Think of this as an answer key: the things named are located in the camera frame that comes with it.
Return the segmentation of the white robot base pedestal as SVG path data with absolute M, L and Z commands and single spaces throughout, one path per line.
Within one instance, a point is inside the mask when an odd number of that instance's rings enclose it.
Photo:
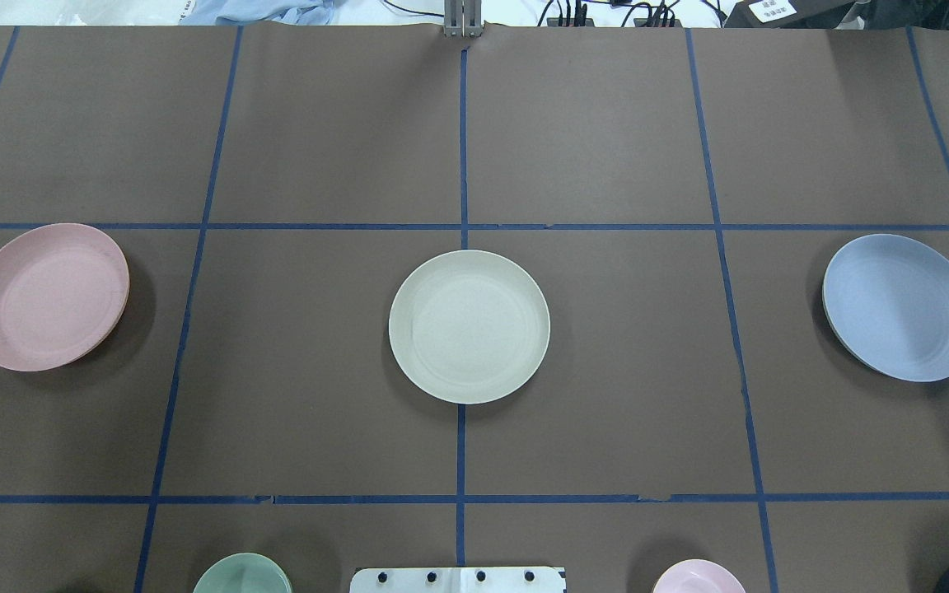
M 353 575 L 350 592 L 566 592 L 561 567 L 374 567 Z

